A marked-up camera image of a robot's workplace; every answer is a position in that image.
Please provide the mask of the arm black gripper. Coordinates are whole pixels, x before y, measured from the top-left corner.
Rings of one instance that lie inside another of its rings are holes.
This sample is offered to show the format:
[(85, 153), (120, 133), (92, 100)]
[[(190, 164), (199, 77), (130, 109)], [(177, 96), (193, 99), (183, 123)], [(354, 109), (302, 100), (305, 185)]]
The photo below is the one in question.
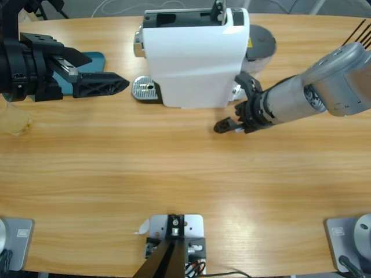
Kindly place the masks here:
[(226, 133), (229, 131), (243, 130), (244, 133), (252, 133), (267, 129), (275, 125), (266, 111), (265, 101), (267, 93), (256, 93), (247, 101), (235, 106), (237, 122), (227, 117), (214, 125), (214, 132)]
[[(1, 94), (6, 101), (61, 100), (61, 87), (53, 77), (69, 62), (80, 67), (92, 60), (66, 47), (50, 35), (20, 33), (20, 38), (1, 39)], [(113, 72), (80, 73), (72, 84), (73, 98), (111, 96), (125, 90), (130, 82)]]

